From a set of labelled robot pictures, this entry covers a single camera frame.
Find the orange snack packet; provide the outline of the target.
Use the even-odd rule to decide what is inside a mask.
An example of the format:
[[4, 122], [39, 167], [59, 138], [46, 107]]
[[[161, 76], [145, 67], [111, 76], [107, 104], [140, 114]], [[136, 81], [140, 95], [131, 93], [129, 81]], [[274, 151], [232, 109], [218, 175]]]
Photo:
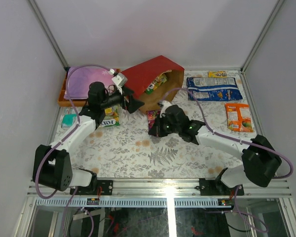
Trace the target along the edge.
[[226, 103], [224, 105], [227, 118], [227, 128], [237, 132], [253, 132], [250, 107], [241, 103]]

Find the yellow M&M candy packet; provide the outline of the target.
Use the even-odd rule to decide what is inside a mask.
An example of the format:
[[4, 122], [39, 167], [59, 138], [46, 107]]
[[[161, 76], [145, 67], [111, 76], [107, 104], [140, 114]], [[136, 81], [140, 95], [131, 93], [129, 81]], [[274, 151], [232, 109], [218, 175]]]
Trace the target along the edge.
[[209, 71], [208, 77], [210, 77], [210, 78], [226, 78], [227, 72], [226, 71]]

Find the green yellow snack packet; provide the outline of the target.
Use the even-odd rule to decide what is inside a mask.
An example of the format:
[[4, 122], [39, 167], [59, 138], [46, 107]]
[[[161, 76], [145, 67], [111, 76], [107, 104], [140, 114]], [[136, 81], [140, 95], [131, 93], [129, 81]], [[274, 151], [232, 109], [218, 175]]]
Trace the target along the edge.
[[105, 109], [105, 117], [99, 127], [120, 126], [119, 106]]

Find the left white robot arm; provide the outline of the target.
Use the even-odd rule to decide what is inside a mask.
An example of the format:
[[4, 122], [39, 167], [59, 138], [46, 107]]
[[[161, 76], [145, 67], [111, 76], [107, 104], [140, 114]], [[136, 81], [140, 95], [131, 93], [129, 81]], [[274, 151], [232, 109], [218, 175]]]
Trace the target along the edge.
[[115, 87], [110, 94], [103, 83], [90, 84], [87, 102], [78, 113], [76, 123], [57, 141], [36, 149], [33, 180], [38, 194], [40, 185], [62, 192], [68, 188], [82, 189], [88, 195], [97, 192], [96, 173], [81, 168], [74, 170], [71, 154], [103, 122], [107, 108], [120, 105], [132, 114], [142, 107], [144, 102], [136, 99], [133, 93], [123, 86], [121, 89]]

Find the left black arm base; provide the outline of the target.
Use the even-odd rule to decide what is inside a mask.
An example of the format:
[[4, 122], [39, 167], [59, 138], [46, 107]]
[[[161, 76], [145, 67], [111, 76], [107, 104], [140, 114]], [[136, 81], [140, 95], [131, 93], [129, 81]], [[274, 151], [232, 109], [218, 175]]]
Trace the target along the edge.
[[90, 170], [77, 169], [73, 171], [70, 182], [70, 194], [80, 196], [111, 196], [113, 180], [99, 180], [97, 174]]

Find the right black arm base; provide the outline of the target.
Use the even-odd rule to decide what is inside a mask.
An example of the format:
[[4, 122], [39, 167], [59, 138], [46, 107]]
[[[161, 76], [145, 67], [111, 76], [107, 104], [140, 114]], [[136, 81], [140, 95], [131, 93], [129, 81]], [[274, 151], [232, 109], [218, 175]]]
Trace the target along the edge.
[[243, 184], [247, 180], [243, 168], [224, 168], [216, 178], [199, 178], [194, 187], [202, 196], [233, 196], [244, 195]]

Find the teal red snack packet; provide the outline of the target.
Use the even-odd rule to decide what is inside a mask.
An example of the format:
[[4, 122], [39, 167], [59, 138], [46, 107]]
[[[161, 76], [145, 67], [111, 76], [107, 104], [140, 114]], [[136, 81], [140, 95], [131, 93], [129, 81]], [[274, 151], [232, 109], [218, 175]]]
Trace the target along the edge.
[[77, 122], [77, 113], [72, 107], [64, 110], [64, 115], [61, 121], [61, 128], [69, 128]]

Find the red brown paper bag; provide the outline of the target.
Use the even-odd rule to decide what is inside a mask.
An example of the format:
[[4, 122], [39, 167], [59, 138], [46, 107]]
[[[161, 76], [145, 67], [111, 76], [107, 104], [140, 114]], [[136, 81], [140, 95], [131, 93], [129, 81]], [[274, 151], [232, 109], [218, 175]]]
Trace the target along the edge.
[[174, 88], [183, 85], [185, 69], [165, 56], [157, 56], [136, 66], [123, 70], [126, 86], [134, 91], [133, 96], [144, 102], [139, 108], [147, 111], [159, 110], [160, 100], [172, 101], [176, 96]]

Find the blue Doritos chip bag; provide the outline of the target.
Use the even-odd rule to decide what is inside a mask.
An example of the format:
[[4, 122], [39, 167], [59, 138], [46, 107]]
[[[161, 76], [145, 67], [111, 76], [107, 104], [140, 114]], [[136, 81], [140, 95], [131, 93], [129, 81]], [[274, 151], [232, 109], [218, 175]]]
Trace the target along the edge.
[[243, 99], [235, 78], [188, 77], [186, 87], [189, 91], [189, 100], [236, 101]]

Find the floral patterned table mat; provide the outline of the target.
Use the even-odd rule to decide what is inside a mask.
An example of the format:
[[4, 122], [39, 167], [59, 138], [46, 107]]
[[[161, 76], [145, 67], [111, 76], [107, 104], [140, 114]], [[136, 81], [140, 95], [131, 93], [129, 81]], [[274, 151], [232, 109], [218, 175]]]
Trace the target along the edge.
[[[194, 120], [203, 121], [195, 101], [180, 90], [172, 101]], [[253, 132], [235, 132], [227, 128], [226, 102], [202, 101], [207, 123], [214, 130], [254, 138]], [[241, 160], [209, 146], [197, 146], [178, 134], [158, 138], [148, 135], [148, 118], [140, 111], [129, 114], [118, 108], [118, 126], [99, 127], [86, 137], [73, 154], [73, 169], [92, 170], [100, 178], [215, 178], [225, 167], [235, 167]]]

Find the purple Fox's berries packet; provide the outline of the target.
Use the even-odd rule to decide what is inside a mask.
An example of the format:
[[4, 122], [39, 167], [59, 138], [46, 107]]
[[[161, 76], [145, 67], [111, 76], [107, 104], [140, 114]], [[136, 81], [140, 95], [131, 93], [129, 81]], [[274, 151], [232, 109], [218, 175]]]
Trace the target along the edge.
[[148, 129], [151, 130], [156, 118], [160, 115], [160, 110], [146, 111], [148, 119]]

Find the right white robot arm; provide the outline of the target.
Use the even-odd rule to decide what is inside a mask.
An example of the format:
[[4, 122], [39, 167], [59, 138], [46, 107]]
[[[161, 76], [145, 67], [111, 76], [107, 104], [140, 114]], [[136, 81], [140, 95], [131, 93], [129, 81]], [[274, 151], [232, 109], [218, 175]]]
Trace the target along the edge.
[[244, 140], [218, 133], [204, 121], [190, 120], [178, 105], [169, 101], [158, 104], [161, 111], [149, 130], [149, 135], [166, 137], [175, 133], [187, 143], [209, 146], [242, 161], [241, 165], [225, 168], [220, 172], [215, 182], [215, 189], [219, 194], [226, 195], [232, 188], [245, 183], [266, 188], [275, 177], [282, 161], [265, 137], [257, 135], [251, 140]]

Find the purple Frozen fabric cloth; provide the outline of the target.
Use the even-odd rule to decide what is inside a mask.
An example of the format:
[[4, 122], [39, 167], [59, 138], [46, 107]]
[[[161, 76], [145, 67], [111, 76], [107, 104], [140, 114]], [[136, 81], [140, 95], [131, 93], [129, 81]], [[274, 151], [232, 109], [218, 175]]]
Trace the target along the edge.
[[114, 85], [112, 75], [106, 69], [98, 67], [77, 69], [69, 78], [68, 89], [65, 89], [64, 99], [68, 100], [68, 92], [71, 99], [86, 99], [88, 97], [89, 85], [96, 81], [102, 82], [106, 88], [109, 85]]

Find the aluminium front rail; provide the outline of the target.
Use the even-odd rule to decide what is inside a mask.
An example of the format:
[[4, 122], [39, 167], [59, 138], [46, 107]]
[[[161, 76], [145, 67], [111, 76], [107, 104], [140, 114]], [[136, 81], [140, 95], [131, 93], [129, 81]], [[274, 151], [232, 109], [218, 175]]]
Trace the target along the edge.
[[[230, 195], [211, 195], [208, 185], [199, 185], [198, 179], [176, 178], [110, 178], [112, 186], [102, 188], [112, 197], [160, 198], [173, 195], [178, 198], [210, 197], [227, 198]], [[243, 184], [240, 198], [291, 198], [292, 191], [286, 180], [271, 181], [266, 188], [254, 184]]]

